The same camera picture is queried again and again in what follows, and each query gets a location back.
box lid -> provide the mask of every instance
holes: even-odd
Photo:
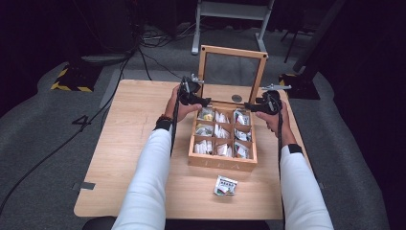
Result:
[[[254,104],[267,57],[264,52],[201,45],[198,77],[205,83],[197,95],[213,103]],[[233,94],[221,90],[222,85],[232,85]]]

hand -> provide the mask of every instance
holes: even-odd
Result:
[[[179,85],[173,88],[172,95],[168,101],[167,108],[165,109],[165,116],[168,116],[170,118],[173,118],[173,110],[175,108],[178,89]],[[182,103],[179,103],[177,122],[182,121],[186,117],[186,115],[188,115],[188,113],[197,111],[201,108],[202,105],[200,103],[191,105],[183,105]]]
[[[296,144],[296,139],[295,136],[292,133],[292,130],[290,129],[290,123],[289,123],[289,114],[287,112],[287,105],[284,101],[282,101],[282,145],[288,145],[288,144]],[[279,114],[275,115],[269,115],[264,112],[256,112],[255,115],[262,119],[263,121],[266,122],[266,125],[268,126],[268,129],[271,129],[271,131],[275,132],[275,136],[279,138],[279,133],[278,133],[278,125],[279,125]]]

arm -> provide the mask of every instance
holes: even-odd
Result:
[[[286,103],[282,103],[281,189],[285,229],[333,229],[319,185],[307,165],[290,128]],[[279,116],[257,112],[278,137]]]
[[[165,116],[172,118],[178,86],[172,91]],[[178,122],[200,104],[179,104]],[[113,229],[164,229],[165,228],[165,186],[169,175],[170,121],[157,123],[150,134],[137,164],[137,170],[128,186],[122,208]]]

